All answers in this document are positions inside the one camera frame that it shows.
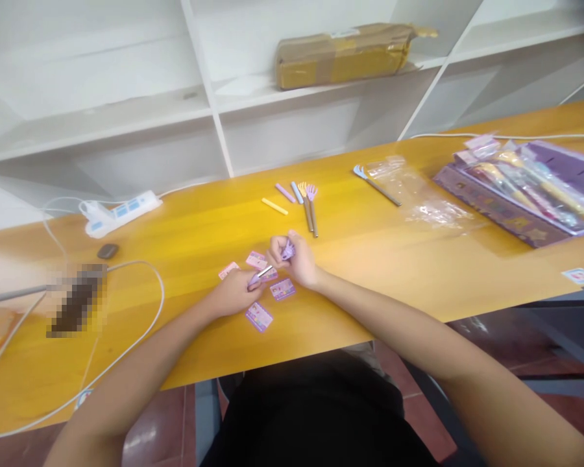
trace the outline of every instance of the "person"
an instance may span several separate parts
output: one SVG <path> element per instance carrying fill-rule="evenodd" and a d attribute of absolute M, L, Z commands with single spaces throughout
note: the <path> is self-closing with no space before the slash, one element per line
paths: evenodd
<path fill-rule="evenodd" d="M 296 254 L 283 261 L 287 238 Z M 448 326 L 316 266 L 294 231 L 271 239 L 267 259 L 431 375 L 488 465 L 584 467 L 584 436 Z M 232 271 L 120 361 L 65 425 L 45 466 L 120 466 L 128 430 L 190 343 L 214 320 L 261 296 L 264 284 L 248 287 L 253 275 Z M 202 465 L 437 463 L 404 420 L 398 389 L 363 360 L 336 350 L 246 372 Z"/>

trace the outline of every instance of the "purple card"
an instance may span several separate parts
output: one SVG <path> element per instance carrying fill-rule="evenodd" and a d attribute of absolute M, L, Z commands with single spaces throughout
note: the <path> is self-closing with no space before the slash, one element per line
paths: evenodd
<path fill-rule="evenodd" d="M 273 322 L 273 317 L 265 310 L 265 308 L 259 303 L 255 302 L 252 304 L 245 316 L 251 321 L 253 326 L 257 328 L 259 332 L 264 332 L 268 326 Z"/>
<path fill-rule="evenodd" d="M 247 258 L 247 264 L 259 270 L 262 270 L 268 266 L 266 257 L 263 254 L 257 252 L 251 252 L 249 254 L 249 257 Z"/>
<path fill-rule="evenodd" d="M 295 294 L 297 290 L 294 288 L 294 284 L 292 284 L 290 279 L 285 279 L 281 282 L 277 282 L 275 285 L 272 285 L 271 292 L 274 299 L 279 302 L 280 300 Z"/>

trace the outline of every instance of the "white bookshelf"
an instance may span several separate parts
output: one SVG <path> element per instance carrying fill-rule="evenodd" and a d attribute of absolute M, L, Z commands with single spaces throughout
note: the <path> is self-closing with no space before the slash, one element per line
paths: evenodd
<path fill-rule="evenodd" d="M 276 88 L 281 39 L 374 22 L 440 35 L 413 41 L 412 73 Z M 37 205 L 166 191 L 578 99 L 584 0 L 0 0 L 0 189 Z"/>
<path fill-rule="evenodd" d="M 553 8 L 473 26 L 452 62 L 584 34 L 584 7 Z"/>

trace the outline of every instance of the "forearm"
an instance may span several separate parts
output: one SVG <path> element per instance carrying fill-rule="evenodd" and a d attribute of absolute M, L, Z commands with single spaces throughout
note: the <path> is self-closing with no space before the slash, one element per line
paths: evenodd
<path fill-rule="evenodd" d="M 70 423 L 96 435 L 129 431 L 194 338 L 213 320 L 199 303 L 126 355 L 98 384 Z"/>
<path fill-rule="evenodd" d="M 102 378 L 67 423 L 46 466 L 104 465 L 121 460 L 123 440 L 151 398 L 160 390 L 180 356 L 214 319 L 204 302 L 182 313 L 126 355 Z"/>
<path fill-rule="evenodd" d="M 439 381 L 486 365 L 501 366 L 433 317 L 319 270 L 315 290 L 352 315 L 398 355 Z"/>
<path fill-rule="evenodd" d="M 441 384 L 489 465 L 584 466 L 584 436 L 448 326 L 321 270 L 315 290 Z"/>

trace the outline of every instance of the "hand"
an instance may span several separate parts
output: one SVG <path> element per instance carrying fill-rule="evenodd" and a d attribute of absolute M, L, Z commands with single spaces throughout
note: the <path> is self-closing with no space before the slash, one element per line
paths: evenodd
<path fill-rule="evenodd" d="M 255 273 L 255 270 L 232 269 L 204 298 L 204 303 L 216 318 L 247 309 L 262 296 L 266 288 L 265 283 L 258 282 L 249 287 Z"/>
<path fill-rule="evenodd" d="M 296 254 L 287 261 L 281 258 L 281 252 L 286 247 L 287 239 L 290 238 Z M 269 264 L 276 269 L 285 268 L 299 284 L 313 289 L 318 284 L 318 268 L 313 258 L 310 246 L 307 241 L 294 230 L 288 232 L 287 237 L 271 238 L 271 247 L 266 252 Z"/>

